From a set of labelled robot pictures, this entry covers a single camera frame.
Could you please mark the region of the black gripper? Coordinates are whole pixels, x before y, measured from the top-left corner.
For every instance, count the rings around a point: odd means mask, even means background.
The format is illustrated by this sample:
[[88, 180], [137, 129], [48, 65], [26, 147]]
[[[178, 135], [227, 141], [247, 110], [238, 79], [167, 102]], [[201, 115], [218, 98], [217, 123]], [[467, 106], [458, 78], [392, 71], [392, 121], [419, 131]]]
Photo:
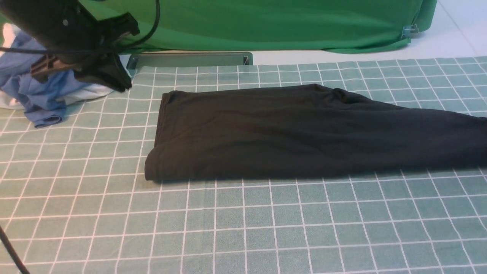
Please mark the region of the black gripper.
[[115, 42], [139, 32], [129, 13], [100, 21], [86, 11], [53, 16], [30, 29], [31, 37], [46, 50], [31, 65], [31, 76], [45, 83], [50, 75], [71, 70], [80, 82], [125, 92], [132, 88], [132, 78], [120, 61]]

